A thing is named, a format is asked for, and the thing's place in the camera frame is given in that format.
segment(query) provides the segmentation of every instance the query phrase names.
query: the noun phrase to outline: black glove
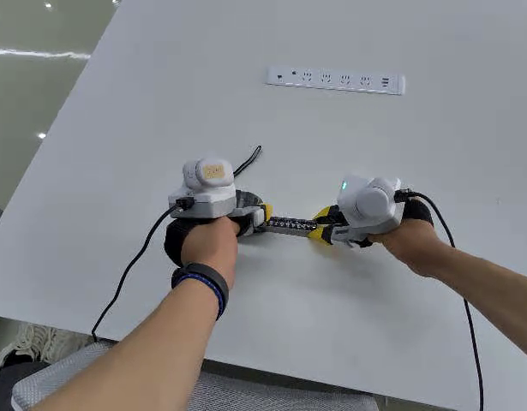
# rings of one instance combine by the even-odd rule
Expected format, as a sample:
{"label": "black glove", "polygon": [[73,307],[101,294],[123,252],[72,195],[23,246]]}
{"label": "black glove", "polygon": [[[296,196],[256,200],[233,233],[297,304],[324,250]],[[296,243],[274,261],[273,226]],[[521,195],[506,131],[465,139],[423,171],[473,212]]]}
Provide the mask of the black glove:
{"label": "black glove", "polygon": [[[237,208],[259,206],[263,203],[257,195],[248,191],[237,190]],[[252,216],[232,217],[232,221],[240,226],[237,236],[248,234],[252,229]],[[209,224],[213,218],[177,218],[168,224],[166,228],[166,238],[164,241],[164,250],[168,257],[178,266],[183,267],[181,262],[181,250],[183,242],[189,232],[199,224]]]}
{"label": "black glove", "polygon": [[[433,219],[431,217],[431,211],[420,200],[409,199],[408,201],[406,201],[404,205],[404,212],[402,213],[402,221],[408,218],[426,221],[434,227]],[[368,238],[362,241],[355,241],[355,243],[358,244],[360,248],[369,247],[374,244]]]}

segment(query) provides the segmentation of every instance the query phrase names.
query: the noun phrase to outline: black wristband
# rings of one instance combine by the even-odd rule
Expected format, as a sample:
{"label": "black wristband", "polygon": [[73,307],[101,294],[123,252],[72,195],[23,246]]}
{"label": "black wristband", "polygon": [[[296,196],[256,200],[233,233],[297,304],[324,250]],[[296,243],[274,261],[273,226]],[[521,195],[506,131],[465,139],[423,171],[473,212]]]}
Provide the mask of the black wristband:
{"label": "black wristband", "polygon": [[189,263],[184,267],[178,268],[174,271],[171,276],[171,287],[174,289],[182,280],[186,278],[194,278],[200,280],[201,278],[207,280],[209,283],[202,281],[206,284],[214,293],[219,302],[219,312],[216,320],[221,317],[221,314],[227,307],[227,301],[229,300],[229,287],[227,282],[212,267],[204,264]]}

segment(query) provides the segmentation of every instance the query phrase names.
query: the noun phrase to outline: gray floor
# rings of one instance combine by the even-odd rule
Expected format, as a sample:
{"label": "gray floor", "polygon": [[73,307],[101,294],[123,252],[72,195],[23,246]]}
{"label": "gray floor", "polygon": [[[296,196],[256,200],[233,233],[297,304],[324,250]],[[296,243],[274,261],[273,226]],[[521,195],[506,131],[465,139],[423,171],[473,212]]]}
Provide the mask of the gray floor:
{"label": "gray floor", "polygon": [[[1,208],[8,204],[119,3],[0,0]],[[0,319],[0,350],[14,340],[18,324]],[[437,409],[381,397],[379,403],[387,411]]]}

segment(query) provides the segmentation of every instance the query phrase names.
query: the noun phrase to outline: electric cable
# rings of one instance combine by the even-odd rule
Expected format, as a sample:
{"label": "electric cable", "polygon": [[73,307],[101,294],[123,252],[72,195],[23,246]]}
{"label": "electric cable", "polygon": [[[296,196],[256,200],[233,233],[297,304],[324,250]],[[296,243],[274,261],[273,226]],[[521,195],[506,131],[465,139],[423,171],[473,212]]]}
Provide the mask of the electric cable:
{"label": "electric cable", "polygon": [[[440,213],[436,204],[427,195],[417,193],[415,191],[410,191],[410,190],[398,190],[397,193],[395,194],[395,201],[404,202],[408,198],[413,198],[413,197],[419,197],[421,199],[424,199],[433,208],[434,212],[436,213],[436,216],[438,217],[438,219],[440,220],[440,223],[442,224],[442,227],[444,227],[444,231],[446,232],[448,236],[450,245],[453,248],[455,248],[455,242],[453,241],[453,235],[446,224],[446,220],[442,217],[442,214]],[[484,410],[484,385],[482,382],[482,369],[480,368],[480,357],[478,355],[478,347],[476,346],[475,326],[473,325],[473,322],[472,322],[472,315],[470,314],[469,302],[465,298],[463,298],[463,303],[465,307],[465,313],[467,314],[467,321],[469,322],[470,340],[472,342],[472,351],[475,356],[476,374],[478,376],[478,394],[479,394],[479,400],[480,400],[480,406],[478,409],[480,411],[483,411]]]}
{"label": "electric cable", "polygon": [[238,175],[240,175],[240,173],[246,170],[248,166],[251,165],[259,157],[260,154],[261,154],[261,146],[257,146],[254,152],[252,152],[252,155],[249,156],[249,158],[244,163],[238,166],[238,168],[233,173],[233,176],[238,177]]}
{"label": "electric cable", "polygon": [[107,307],[101,312],[101,315],[99,315],[98,320],[96,321],[95,325],[92,328],[92,337],[93,341],[96,343],[99,339],[96,336],[95,331],[99,327],[99,323],[103,320],[105,315],[109,312],[111,307],[117,302],[118,296],[120,295],[120,291],[123,289],[124,281],[126,280],[126,276],[128,275],[131,268],[134,266],[134,264],[137,262],[138,259],[141,258],[143,253],[147,250],[147,247],[149,246],[149,242],[151,241],[151,238],[153,238],[154,232],[157,230],[157,228],[162,224],[162,222],[165,220],[166,217],[168,217],[170,214],[172,214],[178,207],[178,205],[174,204],[172,207],[170,207],[168,210],[166,210],[156,221],[155,224],[151,227],[149,230],[149,234],[147,234],[147,238],[145,239],[145,242],[143,243],[143,246],[141,247],[141,250],[135,255],[135,257],[129,262],[128,266],[126,267],[126,270],[124,270],[124,273],[120,276],[120,281],[118,282],[117,290],[115,291],[115,295],[112,297],[109,304],[107,304]]}

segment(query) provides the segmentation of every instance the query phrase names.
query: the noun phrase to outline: power strip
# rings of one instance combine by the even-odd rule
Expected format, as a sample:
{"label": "power strip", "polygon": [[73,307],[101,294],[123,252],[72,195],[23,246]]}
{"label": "power strip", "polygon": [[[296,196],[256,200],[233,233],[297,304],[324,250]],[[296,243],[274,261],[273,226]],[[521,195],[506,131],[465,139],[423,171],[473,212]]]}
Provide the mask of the power strip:
{"label": "power strip", "polygon": [[405,79],[401,74],[356,73],[326,68],[272,66],[267,70],[266,83],[274,86],[377,92],[397,96],[405,91]]}

